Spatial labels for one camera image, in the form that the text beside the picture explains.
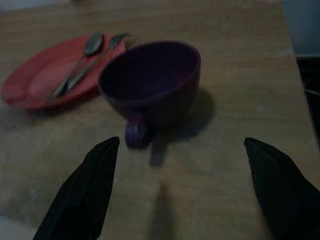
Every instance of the spoon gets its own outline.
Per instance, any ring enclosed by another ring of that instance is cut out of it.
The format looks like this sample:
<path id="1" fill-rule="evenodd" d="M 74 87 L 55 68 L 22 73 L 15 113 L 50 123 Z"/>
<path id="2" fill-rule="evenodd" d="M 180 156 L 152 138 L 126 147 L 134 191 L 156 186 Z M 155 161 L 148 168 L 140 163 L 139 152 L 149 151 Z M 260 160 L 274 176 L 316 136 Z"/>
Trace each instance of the spoon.
<path id="1" fill-rule="evenodd" d="M 88 72 L 107 54 L 109 51 L 111 51 L 113 48 L 115 48 L 124 38 L 130 37 L 131 35 L 124 33 L 113 36 L 109 43 L 108 43 L 108 49 L 103 51 L 99 57 L 96 58 L 92 63 L 90 63 L 85 69 L 83 69 L 81 72 L 79 72 L 74 78 L 70 79 L 70 81 L 67 82 L 66 91 L 65 93 L 69 92 L 77 83 L 79 83 L 87 74 Z"/>
<path id="2" fill-rule="evenodd" d="M 92 55 L 95 55 L 99 50 L 101 49 L 101 46 L 104 41 L 104 35 L 100 31 L 96 31 L 93 35 L 90 36 L 86 44 L 84 45 L 82 57 L 79 59 L 79 61 L 73 66 L 73 68 L 68 72 L 68 74 L 64 77 L 62 82 L 59 84 L 59 86 L 54 90 L 53 93 L 49 96 L 49 100 L 56 98 L 57 96 L 61 95 L 65 87 L 76 69 L 79 67 L 80 63 L 85 59 L 85 57 L 90 57 Z"/>

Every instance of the red saucer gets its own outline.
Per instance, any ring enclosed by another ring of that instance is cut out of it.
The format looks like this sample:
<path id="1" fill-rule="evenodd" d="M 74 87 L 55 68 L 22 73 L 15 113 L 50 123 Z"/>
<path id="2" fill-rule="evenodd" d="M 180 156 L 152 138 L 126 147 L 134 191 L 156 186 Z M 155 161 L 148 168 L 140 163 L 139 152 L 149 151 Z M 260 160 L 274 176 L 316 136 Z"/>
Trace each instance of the red saucer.
<path id="1" fill-rule="evenodd" d="M 112 36 L 104 35 L 102 51 L 108 49 L 108 42 Z M 61 42 L 31 57 L 6 79 L 1 90 L 2 99 L 20 109 L 39 111 L 62 107 L 99 95 L 99 74 L 106 64 L 126 50 L 124 41 L 111 50 L 70 92 L 59 96 L 54 102 L 47 102 L 48 96 L 81 58 L 83 47 L 89 37 L 80 36 Z M 86 58 L 79 69 L 94 61 L 98 55 Z"/>

